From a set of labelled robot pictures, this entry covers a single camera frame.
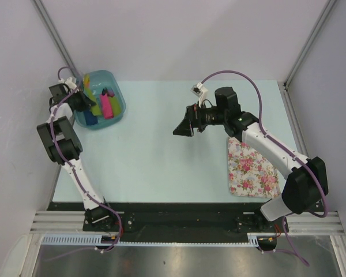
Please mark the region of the green paper napkin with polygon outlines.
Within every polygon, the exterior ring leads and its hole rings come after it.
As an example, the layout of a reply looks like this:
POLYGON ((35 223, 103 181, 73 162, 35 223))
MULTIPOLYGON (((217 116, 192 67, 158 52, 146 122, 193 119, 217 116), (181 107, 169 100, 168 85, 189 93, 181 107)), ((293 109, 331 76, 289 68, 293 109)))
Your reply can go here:
POLYGON ((85 87, 84 91, 85 91, 87 97, 93 102, 91 104, 91 107, 90 107, 91 113, 94 116, 101 116, 102 115, 102 111, 100 109, 99 104, 97 103, 97 100, 96 100, 93 92, 88 87, 85 87))

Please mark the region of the iridescent gold spoon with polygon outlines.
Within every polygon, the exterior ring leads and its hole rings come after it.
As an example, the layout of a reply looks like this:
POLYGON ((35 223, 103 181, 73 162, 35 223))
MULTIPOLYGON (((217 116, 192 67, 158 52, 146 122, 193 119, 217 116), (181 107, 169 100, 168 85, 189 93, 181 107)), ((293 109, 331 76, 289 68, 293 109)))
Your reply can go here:
POLYGON ((89 88, 90 87, 90 76, 89 76, 89 74, 85 74, 84 75, 83 85, 84 85, 85 88, 89 88))

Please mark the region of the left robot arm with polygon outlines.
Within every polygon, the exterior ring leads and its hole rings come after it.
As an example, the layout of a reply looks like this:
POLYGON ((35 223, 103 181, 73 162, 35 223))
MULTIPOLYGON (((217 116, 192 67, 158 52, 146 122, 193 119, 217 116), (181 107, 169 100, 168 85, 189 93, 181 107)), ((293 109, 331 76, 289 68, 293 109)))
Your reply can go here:
POLYGON ((59 164, 71 177, 80 193, 85 222, 94 229, 109 231, 121 227, 121 219, 107 204, 105 198, 91 184, 81 162, 81 142, 70 123, 74 112, 89 110, 96 105, 72 80, 59 80, 49 87, 50 117, 36 127, 50 160, 59 164))

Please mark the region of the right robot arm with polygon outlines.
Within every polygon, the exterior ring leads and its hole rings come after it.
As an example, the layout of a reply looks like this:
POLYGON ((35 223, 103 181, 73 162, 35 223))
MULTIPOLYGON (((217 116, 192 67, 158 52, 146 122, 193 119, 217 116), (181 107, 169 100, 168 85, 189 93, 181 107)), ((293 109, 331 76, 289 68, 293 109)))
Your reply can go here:
POLYGON ((261 125, 260 118, 242 111, 236 92, 231 87, 215 90, 216 105, 206 107, 208 90, 198 83, 192 88, 197 103, 186 107, 181 123, 174 129, 177 136, 192 137, 207 126, 221 125, 225 132, 263 155, 286 180, 280 196, 263 204, 254 217, 260 231, 269 231, 278 218, 310 211, 321 201, 326 205, 328 180, 325 162, 302 155, 272 137, 261 125))

